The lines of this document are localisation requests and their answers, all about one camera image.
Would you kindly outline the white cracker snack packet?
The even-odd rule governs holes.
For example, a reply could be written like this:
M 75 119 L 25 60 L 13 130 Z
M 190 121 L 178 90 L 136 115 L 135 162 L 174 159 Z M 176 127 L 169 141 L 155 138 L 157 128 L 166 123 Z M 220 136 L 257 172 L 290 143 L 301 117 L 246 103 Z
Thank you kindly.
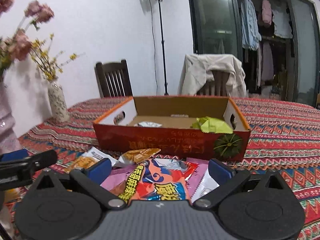
M 71 164 L 64 169 L 64 172 L 69 173 L 75 168 L 90 168 L 91 166 L 105 158 L 111 161 L 112 166 L 114 166 L 118 162 L 117 159 L 114 159 L 111 155 L 106 154 L 95 147 L 92 147 L 88 152 L 83 153 L 81 156 L 72 161 Z

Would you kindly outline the white cracker packet back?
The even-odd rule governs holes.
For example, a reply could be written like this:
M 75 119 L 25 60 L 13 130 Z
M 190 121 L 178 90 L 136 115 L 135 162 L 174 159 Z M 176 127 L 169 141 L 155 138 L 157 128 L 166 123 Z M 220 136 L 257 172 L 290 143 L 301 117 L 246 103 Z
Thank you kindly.
M 210 176 L 208 169 L 204 173 L 199 185 L 191 197 L 191 202 L 195 202 L 204 195 L 219 187 L 219 184 Z

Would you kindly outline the purple snack packet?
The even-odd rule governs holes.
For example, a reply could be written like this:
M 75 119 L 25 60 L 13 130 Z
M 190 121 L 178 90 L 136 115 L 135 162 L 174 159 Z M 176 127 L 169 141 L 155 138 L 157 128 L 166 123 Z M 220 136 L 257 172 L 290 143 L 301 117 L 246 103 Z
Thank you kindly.
M 208 168 L 207 160 L 195 158 L 187 158 L 186 161 L 163 158 L 154 158 L 153 160 L 159 160 L 161 164 L 179 164 L 180 167 L 186 167 L 186 169 L 188 169 L 188 175 L 186 176 L 185 182 L 189 196 L 192 196 L 195 193 L 201 179 L 203 178 Z M 116 186 L 119 186 L 121 183 L 123 183 L 136 167 L 137 165 L 132 164 L 124 168 L 113 170 L 111 174 L 101 183 L 101 186 L 111 192 Z

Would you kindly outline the orange cracker snack packet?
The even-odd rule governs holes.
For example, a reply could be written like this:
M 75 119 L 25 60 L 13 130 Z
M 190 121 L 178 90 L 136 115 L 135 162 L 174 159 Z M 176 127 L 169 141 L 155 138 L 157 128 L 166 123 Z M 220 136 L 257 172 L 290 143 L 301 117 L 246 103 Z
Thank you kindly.
M 140 150 L 131 150 L 122 154 L 118 161 L 121 164 L 129 165 L 129 164 L 140 164 L 145 160 L 153 157 L 157 153 L 159 153 L 161 149 L 159 148 L 146 148 Z

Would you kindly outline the large green snack bar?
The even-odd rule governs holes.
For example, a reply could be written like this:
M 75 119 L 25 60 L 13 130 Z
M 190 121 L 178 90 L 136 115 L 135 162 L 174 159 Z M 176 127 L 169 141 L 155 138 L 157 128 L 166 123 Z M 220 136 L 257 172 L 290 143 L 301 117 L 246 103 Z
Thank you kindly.
M 196 118 L 196 121 L 191 125 L 193 129 L 199 129 L 203 133 L 223 133 L 232 134 L 233 129 L 227 122 L 218 118 L 203 117 Z

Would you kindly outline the red blue spicy snack bag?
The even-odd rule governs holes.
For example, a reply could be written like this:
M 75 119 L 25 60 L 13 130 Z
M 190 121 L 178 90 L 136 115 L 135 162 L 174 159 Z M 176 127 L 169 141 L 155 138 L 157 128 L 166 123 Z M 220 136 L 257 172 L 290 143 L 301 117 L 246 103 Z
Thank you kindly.
M 132 200 L 189 200 L 187 181 L 197 167 L 188 161 L 150 158 L 114 187 L 114 194 L 126 203 Z

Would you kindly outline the pink textured vase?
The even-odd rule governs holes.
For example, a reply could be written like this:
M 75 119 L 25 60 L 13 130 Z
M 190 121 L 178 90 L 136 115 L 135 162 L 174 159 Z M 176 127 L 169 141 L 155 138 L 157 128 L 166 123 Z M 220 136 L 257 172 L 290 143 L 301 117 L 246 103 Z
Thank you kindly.
M 1 105 L 0 105 L 0 150 L 1 155 L 21 149 L 20 142 L 14 132 L 15 119 L 12 116 L 7 90 L 1 80 Z

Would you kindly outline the red orange cardboard box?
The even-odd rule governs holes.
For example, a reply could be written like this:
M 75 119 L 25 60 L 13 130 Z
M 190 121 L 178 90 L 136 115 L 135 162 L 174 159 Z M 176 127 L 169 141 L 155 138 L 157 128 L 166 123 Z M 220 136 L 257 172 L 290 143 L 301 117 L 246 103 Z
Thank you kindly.
M 232 133 L 205 133 L 192 125 L 200 118 L 224 121 Z M 181 158 L 240 161 L 250 127 L 235 102 L 223 96 L 137 96 L 93 122 L 103 150 L 127 152 L 159 148 Z

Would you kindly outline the patterned red tablecloth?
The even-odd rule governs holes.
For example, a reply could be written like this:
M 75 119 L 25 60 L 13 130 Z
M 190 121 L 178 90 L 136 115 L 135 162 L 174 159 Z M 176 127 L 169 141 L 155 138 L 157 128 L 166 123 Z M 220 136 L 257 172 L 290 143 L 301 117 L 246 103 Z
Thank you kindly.
M 53 119 L 34 126 L 19 137 L 29 154 L 56 150 L 57 171 L 98 142 L 93 121 L 122 101 L 121 98 L 91 99 L 68 111 L 70 121 L 56 124 Z M 276 169 L 291 187 L 305 211 L 300 239 L 319 239 L 319 110 L 301 103 L 267 99 L 236 99 L 250 129 L 245 157 L 232 167 L 254 173 Z

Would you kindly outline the chair under beige jacket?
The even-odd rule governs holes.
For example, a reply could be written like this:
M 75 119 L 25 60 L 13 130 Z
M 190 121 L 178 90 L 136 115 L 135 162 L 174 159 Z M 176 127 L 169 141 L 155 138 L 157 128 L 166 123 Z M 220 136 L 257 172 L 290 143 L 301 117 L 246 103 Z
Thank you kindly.
M 196 95 L 228 96 L 226 83 L 229 79 L 229 74 L 227 72 L 212 71 L 212 75 L 213 80 L 207 81 Z

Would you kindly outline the dark wooden chair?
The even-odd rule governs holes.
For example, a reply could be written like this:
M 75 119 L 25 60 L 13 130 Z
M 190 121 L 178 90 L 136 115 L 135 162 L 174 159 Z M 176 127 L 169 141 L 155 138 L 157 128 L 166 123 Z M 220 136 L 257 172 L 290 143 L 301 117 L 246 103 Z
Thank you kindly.
M 101 63 L 95 69 L 103 97 L 133 96 L 127 61 Z

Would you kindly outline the beige jacket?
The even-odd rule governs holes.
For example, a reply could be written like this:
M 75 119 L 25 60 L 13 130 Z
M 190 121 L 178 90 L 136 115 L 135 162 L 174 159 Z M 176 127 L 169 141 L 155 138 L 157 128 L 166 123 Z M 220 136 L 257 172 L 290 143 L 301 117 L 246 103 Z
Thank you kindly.
M 232 54 L 187 54 L 178 86 L 179 95 L 196 95 L 209 80 L 212 71 L 227 72 L 227 94 L 230 97 L 245 98 L 245 72 L 242 62 Z

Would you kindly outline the yellow blossom branches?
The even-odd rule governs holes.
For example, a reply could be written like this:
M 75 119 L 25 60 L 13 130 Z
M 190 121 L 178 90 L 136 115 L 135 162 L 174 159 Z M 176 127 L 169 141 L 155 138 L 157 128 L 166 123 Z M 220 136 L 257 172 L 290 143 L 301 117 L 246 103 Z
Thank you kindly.
M 65 51 L 61 50 L 56 55 L 50 56 L 50 50 L 53 44 L 54 37 L 54 33 L 51 33 L 48 39 L 35 39 L 31 43 L 31 50 L 29 52 L 32 61 L 42 72 L 43 77 L 49 82 L 56 80 L 59 73 L 63 73 L 64 66 L 84 55 L 84 53 L 72 53 L 71 55 L 69 55 L 68 59 L 59 63 L 58 58 L 62 56 Z

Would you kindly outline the pink dried roses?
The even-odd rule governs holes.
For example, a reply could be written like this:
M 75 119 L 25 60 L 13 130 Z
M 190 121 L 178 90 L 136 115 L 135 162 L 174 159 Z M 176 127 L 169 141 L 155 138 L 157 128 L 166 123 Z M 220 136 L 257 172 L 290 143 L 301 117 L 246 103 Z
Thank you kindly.
M 39 30 L 39 25 L 49 22 L 54 12 L 46 3 L 34 0 L 29 2 L 24 15 L 11 37 L 1 38 L 1 80 L 5 72 L 15 61 L 24 61 L 31 51 L 32 42 L 27 36 L 27 30 L 33 26 Z

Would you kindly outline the pink hanging garment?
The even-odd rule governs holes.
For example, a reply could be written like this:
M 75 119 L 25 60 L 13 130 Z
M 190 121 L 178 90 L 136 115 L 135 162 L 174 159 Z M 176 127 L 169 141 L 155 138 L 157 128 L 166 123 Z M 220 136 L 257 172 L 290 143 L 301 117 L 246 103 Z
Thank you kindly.
M 260 25 L 268 28 L 272 24 L 272 8 L 268 0 L 263 0 L 261 4 Z

